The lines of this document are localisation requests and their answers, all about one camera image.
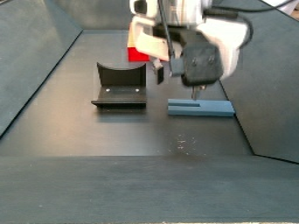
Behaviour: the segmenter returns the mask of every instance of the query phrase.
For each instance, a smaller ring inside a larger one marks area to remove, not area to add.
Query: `bin floor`
[[[155,84],[147,64],[145,109],[97,110],[97,62],[129,68],[127,31],[84,31],[0,142],[0,156],[251,155],[236,119],[167,115],[168,99],[191,99],[180,78]],[[200,99],[227,100],[220,84]]]

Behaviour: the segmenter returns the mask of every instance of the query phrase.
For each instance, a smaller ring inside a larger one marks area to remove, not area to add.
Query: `cable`
[[[7,4],[8,2],[11,2],[12,0],[0,0],[0,4]]]
[[[247,28],[248,28],[248,35],[247,35],[247,39],[244,40],[244,42],[242,43],[242,45],[239,46],[239,49],[242,49],[252,40],[254,37],[254,25],[251,23],[251,21],[243,17],[243,16],[238,16],[247,24]]]
[[[286,2],[280,3],[279,5],[271,6],[266,9],[242,9],[242,8],[234,8],[234,7],[226,7],[226,6],[216,6],[216,5],[214,5],[212,8],[224,10],[224,11],[240,11],[240,12],[246,12],[246,13],[259,13],[259,12],[278,10],[280,7],[286,6],[287,4],[290,4],[294,1],[296,1],[296,0],[287,0]]]

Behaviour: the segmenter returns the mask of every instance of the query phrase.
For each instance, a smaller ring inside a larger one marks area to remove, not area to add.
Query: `blue wooden block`
[[[234,116],[230,101],[168,100],[168,115],[173,116]]]

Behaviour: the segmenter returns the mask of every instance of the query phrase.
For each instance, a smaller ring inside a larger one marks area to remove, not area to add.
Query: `dark gray surface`
[[[97,62],[140,65],[127,62],[127,31],[84,31],[1,139],[1,156],[250,155],[235,118],[167,115],[168,98],[192,96],[167,67],[160,86],[147,67],[145,110],[99,112]],[[202,98],[226,99],[220,85]]]
[[[226,0],[224,4],[264,5],[255,0]],[[224,89],[254,152],[299,162],[299,23],[279,11],[247,17],[255,36],[242,52],[235,76],[223,81]]]
[[[262,157],[0,157],[1,223],[298,222],[299,166]]]
[[[81,29],[51,0],[0,7],[0,135]]]
[[[128,30],[129,0],[53,0],[84,30]]]

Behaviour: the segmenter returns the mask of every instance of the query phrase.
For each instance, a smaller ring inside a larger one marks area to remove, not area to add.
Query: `black holder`
[[[145,107],[145,64],[132,69],[113,69],[97,63],[100,90],[91,103],[100,108]]]

